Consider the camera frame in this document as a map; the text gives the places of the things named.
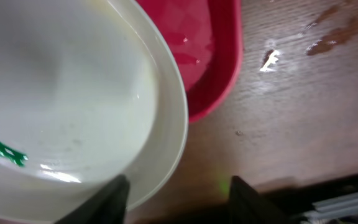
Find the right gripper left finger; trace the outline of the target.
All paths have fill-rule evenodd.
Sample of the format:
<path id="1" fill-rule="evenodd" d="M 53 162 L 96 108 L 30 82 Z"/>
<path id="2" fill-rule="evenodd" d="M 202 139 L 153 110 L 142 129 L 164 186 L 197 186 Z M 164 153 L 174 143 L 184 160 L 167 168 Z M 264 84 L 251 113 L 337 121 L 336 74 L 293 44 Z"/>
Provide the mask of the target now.
<path id="1" fill-rule="evenodd" d="M 119 175 L 55 224 L 123 224 L 130 182 Z"/>

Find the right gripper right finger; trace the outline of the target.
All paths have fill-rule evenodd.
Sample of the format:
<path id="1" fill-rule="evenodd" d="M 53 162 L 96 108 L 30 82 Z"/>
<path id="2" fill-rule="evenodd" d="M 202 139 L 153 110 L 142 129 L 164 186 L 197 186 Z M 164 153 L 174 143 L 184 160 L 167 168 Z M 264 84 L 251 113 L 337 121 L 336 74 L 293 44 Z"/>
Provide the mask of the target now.
<path id="1" fill-rule="evenodd" d="M 231 178 L 227 201 L 229 223 L 288 224 L 290 219 L 239 176 Z"/>

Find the white plate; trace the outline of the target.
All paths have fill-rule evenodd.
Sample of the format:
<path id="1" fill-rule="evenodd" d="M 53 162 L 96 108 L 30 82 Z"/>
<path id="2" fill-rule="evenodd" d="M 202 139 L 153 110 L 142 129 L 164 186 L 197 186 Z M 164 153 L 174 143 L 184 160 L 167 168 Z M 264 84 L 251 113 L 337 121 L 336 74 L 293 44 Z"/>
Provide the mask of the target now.
<path id="1" fill-rule="evenodd" d="M 119 175 L 136 208 L 187 132 L 180 72 L 137 2 L 0 0 L 0 219 L 55 222 Z"/>

